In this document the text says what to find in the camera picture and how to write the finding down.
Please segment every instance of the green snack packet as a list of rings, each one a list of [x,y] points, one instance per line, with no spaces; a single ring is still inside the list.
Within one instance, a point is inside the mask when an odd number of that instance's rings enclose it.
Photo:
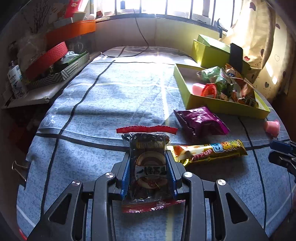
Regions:
[[[232,84],[231,78],[228,76],[228,74],[226,74],[223,68],[220,69],[220,73],[215,81],[215,84],[216,84],[218,96],[221,93],[225,94],[227,97],[231,96],[231,93],[233,90],[233,84]]]
[[[216,66],[209,69],[198,71],[196,74],[198,80],[201,80],[205,84],[213,84],[215,83],[219,73],[220,67]]]

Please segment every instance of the yellow wrapper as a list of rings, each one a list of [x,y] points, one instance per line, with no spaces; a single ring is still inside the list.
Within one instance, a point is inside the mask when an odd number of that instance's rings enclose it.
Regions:
[[[241,140],[194,146],[167,146],[176,162],[187,166],[193,162],[248,155]]]

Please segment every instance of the yellow cardboard box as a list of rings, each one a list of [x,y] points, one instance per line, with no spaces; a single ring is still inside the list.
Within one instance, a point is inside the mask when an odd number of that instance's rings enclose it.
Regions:
[[[248,116],[258,119],[265,119],[269,114],[269,108],[256,92],[255,98],[259,104],[259,108],[193,95],[192,85],[197,82],[196,72],[199,70],[203,70],[203,68],[184,64],[175,65],[174,76],[177,81],[184,106],[187,110],[206,105],[213,113]]]
[[[199,66],[208,69],[219,66],[225,68],[225,64],[229,62],[230,46],[216,39],[212,39],[205,35],[198,35],[197,40],[193,40],[192,58]],[[242,75],[245,76],[250,65],[242,60]]]

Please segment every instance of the bed sheet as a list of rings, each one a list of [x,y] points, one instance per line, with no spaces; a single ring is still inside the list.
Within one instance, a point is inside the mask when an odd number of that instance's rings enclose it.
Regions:
[[[17,222],[28,236],[50,205],[74,179],[96,180],[124,156],[127,142],[116,134],[118,127],[168,125],[177,127],[173,144],[192,144],[184,138],[173,110],[184,109],[173,76],[174,64],[197,66],[178,50],[149,47],[117,47],[100,55],[74,78],[53,103],[41,122],[26,160],[31,162],[26,187],[19,186]],[[267,119],[280,118],[271,109]],[[240,139],[247,156],[191,165],[187,170],[200,178],[223,178],[245,202],[270,236],[291,209],[295,189],[285,168],[269,163],[271,138],[264,120],[218,114],[229,127],[226,136],[207,136],[196,144]],[[289,141],[283,123],[278,140]],[[125,214],[114,202],[118,241],[180,240],[184,204],[163,210]],[[90,240],[91,203],[86,239]],[[210,220],[207,218],[210,240]]]

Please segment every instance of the purple snack bag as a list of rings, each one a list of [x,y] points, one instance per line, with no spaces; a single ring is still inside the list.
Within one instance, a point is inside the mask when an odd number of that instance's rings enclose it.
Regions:
[[[227,126],[206,106],[191,110],[174,110],[174,113],[190,136],[226,135],[229,132]]]

